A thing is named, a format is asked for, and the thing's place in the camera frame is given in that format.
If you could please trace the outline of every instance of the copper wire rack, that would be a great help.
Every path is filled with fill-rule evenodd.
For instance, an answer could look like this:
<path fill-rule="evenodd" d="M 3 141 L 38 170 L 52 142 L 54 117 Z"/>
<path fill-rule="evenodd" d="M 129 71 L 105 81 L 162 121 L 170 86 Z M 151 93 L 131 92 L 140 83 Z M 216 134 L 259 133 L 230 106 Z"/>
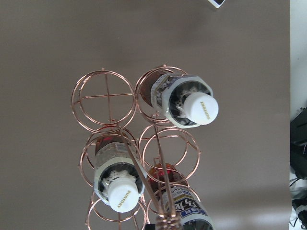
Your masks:
<path fill-rule="evenodd" d="M 113 211 L 111 208 L 109 208 L 108 211 L 104 211 L 103 208 L 98 210 L 97 205 L 104 204 L 93 191 L 90 197 L 85 220 L 85 224 L 89 230 L 92 229 L 90 218 L 94 213 L 102 221 L 116 223 L 116 228 L 119 230 L 123 229 L 124 224 L 128 223 L 129 221 L 132 222 L 132 226 L 136 230 L 143 230 L 147 223 L 155 223 L 156 229 L 159 230 L 182 229 L 180 217 L 175 210 L 174 201 L 171 196 L 171 187 L 177 185 L 185 186 L 192 193 L 194 193 L 199 200 L 196 192 L 189 187 L 188 183 L 187 185 L 180 184 L 181 182 L 189 179 L 195 173 L 200 162 L 201 151 L 195 138 L 189 132 L 176 128 L 162 114 L 160 114 L 159 111 L 156 111 L 148 106 L 142 100 L 142 97 L 140 97 L 140 88 L 142 87 L 142 84 L 147 78 L 150 78 L 151 75 L 157 71 L 186 74 L 185 71 L 177 67 L 163 65 L 143 74 L 137 81 L 135 88 L 133 88 L 130 82 L 122 75 L 102 69 L 100 71 L 91 72 L 80 78 L 72 91 L 72 113 L 78 123 L 86 130 L 91 132 L 91 135 L 87 139 L 85 147 L 80 155 L 78 165 L 81 176 L 85 182 L 90 187 L 93 187 L 94 185 L 93 181 L 90 179 L 91 177 L 87 175 L 87 172 L 94 171 L 94 147 L 97 139 L 105 135 L 116 135 L 121 137 L 123 143 L 126 145 L 129 155 L 142 182 L 145 185 L 146 190 L 146 193 L 144 193 L 139 199 L 138 205 L 132 211 L 125 214 L 115 213 L 115 211 Z M 101 89 L 101 91 L 104 93 L 100 93 L 99 86 L 94 85 L 95 87 L 98 87 L 98 94 L 87 95 L 88 92 L 86 92 L 85 88 L 87 88 L 90 85 L 90 82 L 94 79 L 97 82 L 102 83 L 104 89 Z M 114 79 L 117 79 L 117 81 L 120 80 L 126 87 L 127 92 L 112 92 L 112 88 L 116 88 L 114 85 L 112 87 L 112 81 Z M 122 114 L 119 114 L 118 112 L 115 113 L 114 108 L 116 108 L 118 104 L 122 103 L 123 98 L 130 98 L 130 105 L 128 105 L 125 112 L 121 111 Z M 102 107 L 104 108 L 103 114 L 99 117 L 99 119 L 96 117 L 93 118 L 92 115 L 87 112 L 85 105 L 89 101 L 97 103 L 98 101 L 95 101 L 97 99 L 104 100 L 103 104 L 100 104 L 99 102 L 95 107 L 97 110 Z M 135 138 L 132 132 L 127 129 L 127 125 L 133 120 L 137 109 L 144 119 L 150 123 L 149 126 L 144 128 L 139 138 Z M 185 174 L 179 172 L 178 170 L 167 168 L 165 158 L 167 157 L 169 159 L 168 154 L 171 153 L 163 150 L 161 141 L 163 142 L 165 139 L 167 139 L 168 142 L 182 142 L 182 153 L 179 159 L 176 159 L 176 162 L 172 162 L 175 167 L 179 166 L 180 164 L 184 164 L 184 159 L 186 157 L 195 158 L 194 165 L 192 165 L 191 169 L 189 169 L 189 171 Z M 142 167 L 147 172 L 147 178 L 145 178 L 143 175 L 137 161 L 141 163 Z M 179 181 L 170 182 L 168 176 L 164 176 L 163 178 L 152 176 L 149 173 L 150 169 L 163 170 L 164 175 L 167 175 L 167 171 L 176 171 L 181 175 L 182 179 Z M 159 184 L 159 190 L 155 193 L 148 183 L 148 178 L 158 182 Z M 156 195 L 158 193 L 161 195 L 162 191 L 166 191 L 167 193 L 169 210 L 164 210 L 162 200 L 158 201 L 156 198 Z M 113 216 L 116 216 L 117 218 L 107 216 L 110 212 L 113 212 Z M 150 220 L 150 215 L 156 216 L 154 221 Z"/>

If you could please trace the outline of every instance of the white bottle cap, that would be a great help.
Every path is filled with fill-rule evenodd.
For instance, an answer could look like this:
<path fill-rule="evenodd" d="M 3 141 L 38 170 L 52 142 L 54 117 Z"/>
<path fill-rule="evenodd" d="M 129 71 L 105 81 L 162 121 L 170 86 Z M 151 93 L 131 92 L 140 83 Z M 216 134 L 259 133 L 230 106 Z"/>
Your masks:
<path fill-rule="evenodd" d="M 199 125 L 207 125 L 217 117 L 219 106 L 210 95 L 195 92 L 186 98 L 183 110 L 191 121 Z"/>
<path fill-rule="evenodd" d="M 129 212 L 138 204 L 138 188 L 130 178 L 120 177 L 111 182 L 107 190 L 111 208 L 116 212 Z"/>

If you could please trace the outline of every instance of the bottle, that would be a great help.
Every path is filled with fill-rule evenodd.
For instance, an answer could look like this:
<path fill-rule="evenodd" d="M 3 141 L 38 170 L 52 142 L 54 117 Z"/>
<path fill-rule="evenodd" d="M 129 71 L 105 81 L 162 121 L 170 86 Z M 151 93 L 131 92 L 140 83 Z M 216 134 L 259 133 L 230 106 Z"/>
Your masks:
<path fill-rule="evenodd" d="M 170 182 L 176 182 L 183 179 L 183 177 L 175 171 L 176 169 L 174 166 L 166 164 L 166 168 Z M 160 181 L 164 181 L 162 169 L 150 169 L 149 174 Z M 158 182 L 154 181 L 152 178 L 149 178 L 148 181 L 153 191 L 158 191 Z M 180 184 L 185 186 L 188 185 L 187 181 L 183 181 Z M 204 206 L 188 188 L 180 185 L 171 187 L 171 195 L 174 200 L 176 212 L 178 212 L 181 217 L 181 224 L 184 230 L 214 230 L 213 221 L 208 216 Z M 168 196 L 165 190 L 162 191 L 162 199 L 164 209 L 169 210 Z"/>
<path fill-rule="evenodd" d="M 121 137 L 99 138 L 95 159 L 94 191 L 98 197 L 116 212 L 135 208 L 145 187 Z"/>
<path fill-rule="evenodd" d="M 179 128 L 207 125 L 218 114 L 212 89 L 196 75 L 160 70 L 144 80 L 140 93 L 147 104 Z"/>

